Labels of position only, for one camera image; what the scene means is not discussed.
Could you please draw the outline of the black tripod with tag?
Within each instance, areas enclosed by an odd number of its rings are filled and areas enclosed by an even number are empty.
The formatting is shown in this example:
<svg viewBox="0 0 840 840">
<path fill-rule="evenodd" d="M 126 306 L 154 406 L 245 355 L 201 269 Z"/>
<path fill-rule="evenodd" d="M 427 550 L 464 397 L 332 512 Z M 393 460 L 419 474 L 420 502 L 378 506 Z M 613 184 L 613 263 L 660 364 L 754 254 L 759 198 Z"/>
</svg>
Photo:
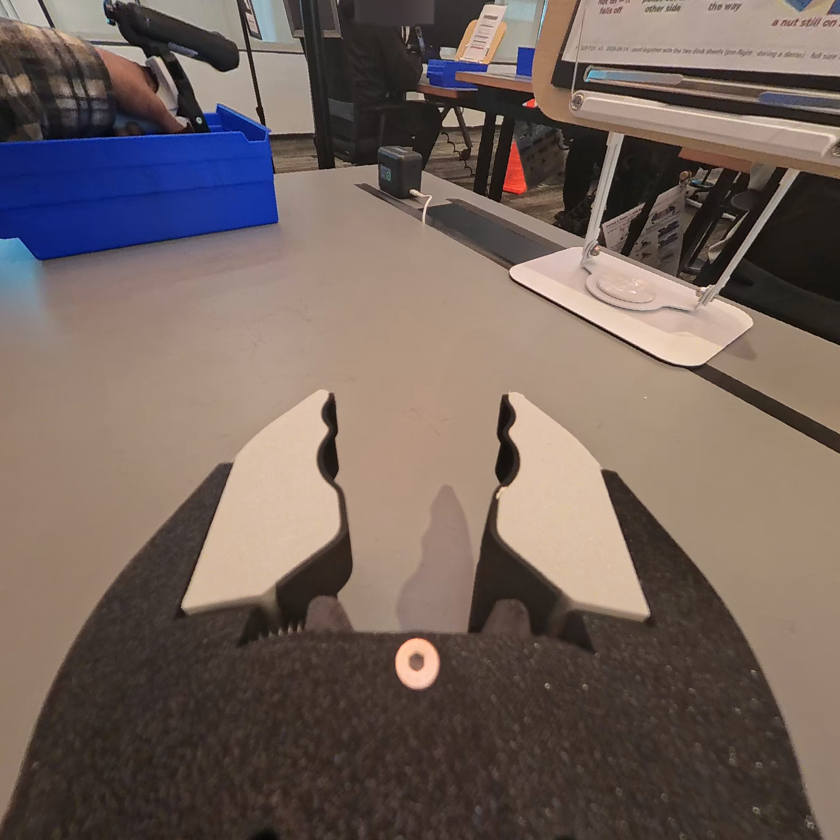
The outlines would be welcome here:
<svg viewBox="0 0 840 840">
<path fill-rule="evenodd" d="M 255 63 L 254 53 L 253 53 L 252 45 L 251 45 L 251 36 L 253 34 L 253 32 L 252 32 L 253 28 L 252 28 L 251 24 L 257 24 L 256 16 L 254 15 L 253 4 L 251 2 L 237 1 L 236 3 L 237 3 L 237 8 L 238 8 L 240 26 L 241 26 L 241 29 L 242 29 L 244 43 L 245 43 L 245 51 L 246 51 L 246 55 L 247 55 L 247 58 L 248 58 L 248 68 L 249 68 L 250 77 L 251 77 L 251 81 L 252 81 L 253 91 L 254 91 L 254 94 L 255 94 L 255 110 L 256 110 L 257 117 L 258 117 L 259 121 L 261 122 L 261 124 L 264 127 L 267 127 L 266 114 L 265 114 L 265 110 L 264 110 L 264 106 L 263 106 L 262 97 L 261 97 L 261 94 L 260 94 L 259 80 L 258 80 L 257 72 L 256 72 L 256 63 Z"/>
</svg>

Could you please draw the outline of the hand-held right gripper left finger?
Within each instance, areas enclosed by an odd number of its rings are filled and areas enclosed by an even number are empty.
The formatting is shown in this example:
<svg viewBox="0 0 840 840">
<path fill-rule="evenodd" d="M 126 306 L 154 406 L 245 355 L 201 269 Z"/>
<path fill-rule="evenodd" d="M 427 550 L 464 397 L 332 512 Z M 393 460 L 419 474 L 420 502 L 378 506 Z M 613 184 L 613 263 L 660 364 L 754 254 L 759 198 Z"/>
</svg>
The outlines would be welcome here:
<svg viewBox="0 0 840 840">
<path fill-rule="evenodd" d="M 269 627 L 340 612 L 353 569 L 337 482 L 335 396 L 310 394 L 240 449 L 181 601 L 187 616 L 256 609 Z"/>
</svg>

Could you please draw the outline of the orange cone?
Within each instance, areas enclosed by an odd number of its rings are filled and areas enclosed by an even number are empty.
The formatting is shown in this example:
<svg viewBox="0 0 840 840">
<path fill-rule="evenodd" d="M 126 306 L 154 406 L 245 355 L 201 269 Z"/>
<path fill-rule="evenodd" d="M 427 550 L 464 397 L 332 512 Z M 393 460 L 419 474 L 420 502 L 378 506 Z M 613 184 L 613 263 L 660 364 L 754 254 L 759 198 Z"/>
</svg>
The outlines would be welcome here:
<svg viewBox="0 0 840 840">
<path fill-rule="evenodd" d="M 502 191 L 514 196 L 520 196 L 527 190 L 528 184 L 522 165 L 522 158 L 518 150 L 518 145 L 515 141 L 512 141 Z"/>
</svg>

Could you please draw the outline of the white document stand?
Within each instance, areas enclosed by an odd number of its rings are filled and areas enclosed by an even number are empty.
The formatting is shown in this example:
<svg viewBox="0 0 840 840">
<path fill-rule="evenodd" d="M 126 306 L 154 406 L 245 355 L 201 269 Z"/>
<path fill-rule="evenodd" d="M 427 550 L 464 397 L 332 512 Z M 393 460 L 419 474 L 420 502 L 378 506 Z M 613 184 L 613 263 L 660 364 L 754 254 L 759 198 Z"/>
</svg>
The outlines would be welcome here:
<svg viewBox="0 0 840 840">
<path fill-rule="evenodd" d="M 532 86 L 547 117 L 608 132 L 590 222 L 581 246 L 514 266 L 510 276 L 661 361 L 696 368 L 751 329 L 750 315 L 719 297 L 797 177 L 838 178 L 838 75 L 569 62 L 562 54 L 579 3 L 547 2 Z M 600 244 L 627 136 L 773 166 L 704 287 Z"/>
</svg>

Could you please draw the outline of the black monitor floor stand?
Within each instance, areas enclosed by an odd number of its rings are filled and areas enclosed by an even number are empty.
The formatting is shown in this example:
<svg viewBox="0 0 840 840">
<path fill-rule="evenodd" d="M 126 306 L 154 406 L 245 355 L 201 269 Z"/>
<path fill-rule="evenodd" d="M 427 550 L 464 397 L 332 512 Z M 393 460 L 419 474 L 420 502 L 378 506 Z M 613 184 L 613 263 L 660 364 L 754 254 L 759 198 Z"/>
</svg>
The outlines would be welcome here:
<svg viewBox="0 0 840 840">
<path fill-rule="evenodd" d="M 303 30 L 303 52 L 308 64 L 314 147 L 320 170 L 335 167 L 332 126 L 329 111 L 327 63 L 317 1 L 300 1 Z"/>
</svg>

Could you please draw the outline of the person's left forearm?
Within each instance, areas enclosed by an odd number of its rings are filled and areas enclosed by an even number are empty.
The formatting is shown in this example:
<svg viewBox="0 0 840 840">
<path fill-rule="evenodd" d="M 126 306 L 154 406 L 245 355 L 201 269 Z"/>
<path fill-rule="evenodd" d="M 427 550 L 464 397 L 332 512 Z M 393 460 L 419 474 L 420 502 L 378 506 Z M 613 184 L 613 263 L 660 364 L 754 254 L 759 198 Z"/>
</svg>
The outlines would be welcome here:
<svg viewBox="0 0 840 840">
<path fill-rule="evenodd" d="M 2 18 L 2 142 L 110 135 L 115 102 L 109 71 L 87 41 Z"/>
</svg>

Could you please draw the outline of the black power cube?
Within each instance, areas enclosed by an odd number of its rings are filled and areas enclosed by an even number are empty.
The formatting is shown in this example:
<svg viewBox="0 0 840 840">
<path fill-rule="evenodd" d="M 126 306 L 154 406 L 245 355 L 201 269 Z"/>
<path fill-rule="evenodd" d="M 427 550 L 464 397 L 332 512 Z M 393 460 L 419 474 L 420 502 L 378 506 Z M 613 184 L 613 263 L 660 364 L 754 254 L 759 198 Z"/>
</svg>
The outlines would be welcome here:
<svg viewBox="0 0 840 840">
<path fill-rule="evenodd" d="M 420 153 L 399 145 L 384 145 L 377 151 L 379 189 L 394 198 L 419 194 L 424 160 Z"/>
</svg>

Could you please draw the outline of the blue plastic bin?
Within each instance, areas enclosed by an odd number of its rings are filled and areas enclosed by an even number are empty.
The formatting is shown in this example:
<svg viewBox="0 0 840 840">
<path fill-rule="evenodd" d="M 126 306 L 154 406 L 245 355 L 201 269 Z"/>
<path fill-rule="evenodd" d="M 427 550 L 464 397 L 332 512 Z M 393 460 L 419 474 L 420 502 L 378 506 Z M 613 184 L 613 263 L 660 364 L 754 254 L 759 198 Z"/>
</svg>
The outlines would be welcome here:
<svg viewBox="0 0 840 840">
<path fill-rule="evenodd" d="M 2 143 L 1 238 L 45 260 L 277 223 L 269 130 L 204 117 L 209 133 Z"/>
</svg>

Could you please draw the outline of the person's left hand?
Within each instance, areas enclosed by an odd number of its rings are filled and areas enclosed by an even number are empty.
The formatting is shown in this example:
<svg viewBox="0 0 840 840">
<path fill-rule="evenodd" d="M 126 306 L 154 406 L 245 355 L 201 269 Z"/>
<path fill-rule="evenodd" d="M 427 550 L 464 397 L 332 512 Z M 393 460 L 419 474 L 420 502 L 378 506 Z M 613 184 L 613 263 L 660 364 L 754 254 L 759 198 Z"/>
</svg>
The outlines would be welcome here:
<svg viewBox="0 0 840 840">
<path fill-rule="evenodd" d="M 131 117 L 154 123 L 164 133 L 181 133 L 183 126 L 158 95 L 151 70 L 105 49 L 98 53 L 111 78 L 118 109 Z"/>
</svg>

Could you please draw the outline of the tan document holder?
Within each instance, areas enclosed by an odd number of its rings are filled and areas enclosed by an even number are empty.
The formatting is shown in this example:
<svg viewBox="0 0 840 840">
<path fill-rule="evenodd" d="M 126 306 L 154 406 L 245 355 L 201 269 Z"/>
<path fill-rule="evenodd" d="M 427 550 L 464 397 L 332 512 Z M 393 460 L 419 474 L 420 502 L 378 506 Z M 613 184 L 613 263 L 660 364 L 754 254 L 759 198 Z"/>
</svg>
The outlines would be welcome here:
<svg viewBox="0 0 840 840">
<path fill-rule="evenodd" d="M 473 65 L 488 66 L 493 60 L 506 32 L 507 6 L 489 3 L 483 6 L 477 19 L 465 30 L 456 52 L 456 60 Z"/>
</svg>

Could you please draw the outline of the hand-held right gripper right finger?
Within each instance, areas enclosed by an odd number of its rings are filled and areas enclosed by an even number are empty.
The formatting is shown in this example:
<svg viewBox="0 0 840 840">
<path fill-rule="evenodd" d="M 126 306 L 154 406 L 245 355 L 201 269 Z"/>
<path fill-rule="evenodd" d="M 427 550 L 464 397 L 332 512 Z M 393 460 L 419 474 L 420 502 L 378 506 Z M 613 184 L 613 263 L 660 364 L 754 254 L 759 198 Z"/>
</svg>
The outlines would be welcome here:
<svg viewBox="0 0 840 840">
<path fill-rule="evenodd" d="M 583 444 L 523 394 L 500 399 L 498 487 L 479 546 L 468 629 L 517 602 L 531 634 L 571 636 L 584 614 L 652 617 L 606 486 Z"/>
</svg>

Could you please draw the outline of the printed instruction sheet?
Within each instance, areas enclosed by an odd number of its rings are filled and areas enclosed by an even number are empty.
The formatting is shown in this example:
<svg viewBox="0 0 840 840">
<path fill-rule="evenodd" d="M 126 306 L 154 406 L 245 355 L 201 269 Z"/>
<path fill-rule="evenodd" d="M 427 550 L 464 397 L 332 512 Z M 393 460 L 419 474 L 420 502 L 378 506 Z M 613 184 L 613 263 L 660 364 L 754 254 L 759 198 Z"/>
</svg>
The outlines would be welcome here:
<svg viewBox="0 0 840 840">
<path fill-rule="evenodd" d="M 580 2 L 562 58 L 837 76 L 839 2 Z"/>
</svg>

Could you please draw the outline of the wooden desk black legs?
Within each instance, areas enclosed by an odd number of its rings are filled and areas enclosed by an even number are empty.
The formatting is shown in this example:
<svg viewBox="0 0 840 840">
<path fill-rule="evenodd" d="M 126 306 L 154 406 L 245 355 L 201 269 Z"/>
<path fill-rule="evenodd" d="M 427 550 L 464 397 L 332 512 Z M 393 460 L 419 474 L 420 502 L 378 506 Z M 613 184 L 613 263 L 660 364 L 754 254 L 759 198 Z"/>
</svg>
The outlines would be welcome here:
<svg viewBox="0 0 840 840">
<path fill-rule="evenodd" d="M 529 106 L 534 98 L 532 80 L 528 76 L 511 76 L 492 70 L 459 71 L 456 80 L 464 83 L 465 87 L 435 86 L 422 76 L 416 91 L 432 102 L 465 106 L 484 114 L 473 190 L 499 202 L 516 122 L 551 126 L 552 121 L 538 107 Z"/>
</svg>

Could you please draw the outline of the printed paper sheets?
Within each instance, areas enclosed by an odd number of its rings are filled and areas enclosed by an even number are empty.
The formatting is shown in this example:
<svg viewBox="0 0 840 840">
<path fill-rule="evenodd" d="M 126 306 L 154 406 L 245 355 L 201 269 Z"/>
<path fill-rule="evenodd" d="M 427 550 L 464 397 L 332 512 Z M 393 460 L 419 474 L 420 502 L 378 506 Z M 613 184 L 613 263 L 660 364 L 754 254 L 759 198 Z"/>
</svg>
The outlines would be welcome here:
<svg viewBox="0 0 840 840">
<path fill-rule="evenodd" d="M 678 184 L 654 201 L 645 225 L 628 253 L 630 259 L 649 268 L 675 276 L 683 244 L 686 185 Z M 602 223 L 604 246 L 619 254 L 626 244 L 629 228 L 643 212 L 644 204 Z"/>
</svg>

